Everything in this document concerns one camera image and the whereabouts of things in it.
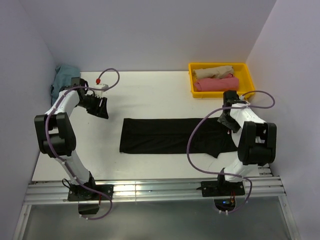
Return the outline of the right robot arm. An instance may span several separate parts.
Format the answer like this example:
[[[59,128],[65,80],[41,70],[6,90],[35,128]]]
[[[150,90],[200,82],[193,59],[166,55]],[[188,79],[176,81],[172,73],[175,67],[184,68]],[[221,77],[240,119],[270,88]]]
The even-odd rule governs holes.
[[[270,106],[252,105],[239,96],[235,90],[223,93],[222,114],[218,122],[234,134],[240,132],[237,158],[225,167],[224,178],[216,183],[217,191],[222,195],[229,194],[234,183],[241,182],[243,177],[258,166],[273,163],[276,157],[277,126],[260,118],[253,109],[270,109],[275,105],[271,96]]]

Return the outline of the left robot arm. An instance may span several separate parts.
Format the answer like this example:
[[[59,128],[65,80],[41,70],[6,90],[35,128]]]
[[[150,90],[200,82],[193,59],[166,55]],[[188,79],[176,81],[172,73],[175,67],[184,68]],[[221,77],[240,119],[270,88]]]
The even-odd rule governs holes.
[[[71,186],[81,186],[79,194],[86,200],[95,198],[98,188],[76,152],[77,140],[70,116],[76,107],[82,107],[90,115],[108,119],[107,98],[102,96],[108,88],[99,80],[97,85],[89,87],[87,81],[74,77],[71,85],[60,89],[53,106],[34,118],[40,152],[60,163],[70,178]]]

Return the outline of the black t-shirt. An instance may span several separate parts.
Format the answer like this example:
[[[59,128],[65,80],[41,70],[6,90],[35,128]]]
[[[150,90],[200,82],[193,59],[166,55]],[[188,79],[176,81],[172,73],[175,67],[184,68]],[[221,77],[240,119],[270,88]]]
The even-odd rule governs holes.
[[[186,154],[189,138],[200,118],[123,120],[119,151],[125,154]],[[208,118],[194,134],[189,152],[217,158],[237,151],[230,130]]]

